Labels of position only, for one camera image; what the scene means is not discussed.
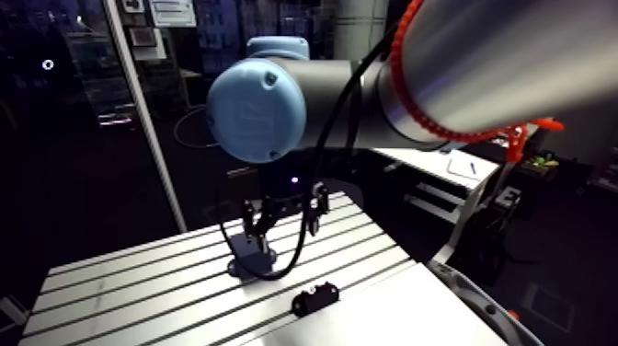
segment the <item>white paper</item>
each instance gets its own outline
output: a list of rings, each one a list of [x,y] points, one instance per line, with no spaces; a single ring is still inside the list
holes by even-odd
[[[452,157],[447,170],[460,177],[480,180],[475,163],[470,160]]]

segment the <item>small black object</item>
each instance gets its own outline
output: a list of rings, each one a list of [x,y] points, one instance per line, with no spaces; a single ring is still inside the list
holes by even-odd
[[[492,305],[485,306],[485,312],[489,315],[494,315],[496,313],[496,307]]]
[[[292,299],[292,312],[305,317],[339,300],[339,289],[332,283],[317,285],[312,293],[303,291]]]

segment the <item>metal frame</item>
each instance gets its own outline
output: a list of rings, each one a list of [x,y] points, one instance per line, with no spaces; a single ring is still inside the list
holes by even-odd
[[[129,85],[129,90],[133,96],[137,113],[142,121],[142,126],[146,133],[148,144],[153,153],[154,162],[156,163],[159,176],[161,177],[161,181],[166,191],[167,200],[169,201],[172,213],[176,219],[178,230],[180,233],[185,233],[188,231],[187,225],[185,224],[185,218],[180,210],[180,204],[178,203],[174,186],[172,185],[172,180],[169,177],[166,161],[163,158],[163,153],[156,137],[155,127],[153,126],[153,122],[150,118],[150,112],[143,96],[142,86],[140,85],[137,72],[135,71],[131,51],[129,50],[129,45],[127,44],[127,38],[124,35],[122,22],[120,21],[118,5],[116,4],[116,0],[103,0],[103,6],[105,7],[105,14],[109,23],[109,31],[111,31],[114,43],[116,44],[120,63],[122,64],[122,70],[127,78],[127,84]]]
[[[0,311],[13,321],[13,323],[0,328],[0,333],[11,330],[16,326],[23,326],[28,321],[29,311],[26,311],[15,298],[2,297],[0,299]]]
[[[446,261],[449,260],[452,253],[455,251],[455,248],[457,248],[457,243],[459,243],[459,238],[464,232],[465,225],[470,217],[476,212],[478,204],[481,201],[481,196],[483,196],[485,186],[487,185],[490,177],[487,177],[487,179],[485,179],[481,185],[473,190],[465,200],[465,203],[460,210],[459,217],[457,218],[455,228],[451,232],[449,241],[444,244],[442,248],[433,256],[432,260],[435,260],[441,264],[445,264]]]

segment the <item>aluminum table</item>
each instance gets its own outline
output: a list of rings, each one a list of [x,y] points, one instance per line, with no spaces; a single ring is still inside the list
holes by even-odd
[[[232,256],[217,226],[53,268],[19,345],[257,342],[273,330],[294,326],[298,318],[290,312],[292,298],[316,284],[328,281],[341,291],[341,301],[327,311],[398,273],[427,270],[345,194],[332,194],[330,202],[331,212],[321,218],[318,235],[305,240],[296,268],[276,282],[242,283],[228,275]],[[276,270],[292,256],[299,220],[298,214],[282,219],[268,233],[270,246],[279,253]],[[240,220],[226,227],[230,234],[242,231]],[[409,316],[399,311],[374,317],[383,323],[408,318],[410,331],[425,330],[423,321],[431,321],[421,317],[427,315],[431,299],[437,299],[436,305],[445,309],[442,323],[465,326],[461,335],[453,333],[458,344],[500,344],[480,318],[428,274],[418,279],[423,284],[416,292],[410,291],[414,299],[406,304]]]

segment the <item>wall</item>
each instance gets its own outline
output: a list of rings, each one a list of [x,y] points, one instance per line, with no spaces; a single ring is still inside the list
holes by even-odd
[[[548,133],[541,148],[565,159],[595,165],[618,144],[618,102],[589,107],[559,116],[566,129]]]

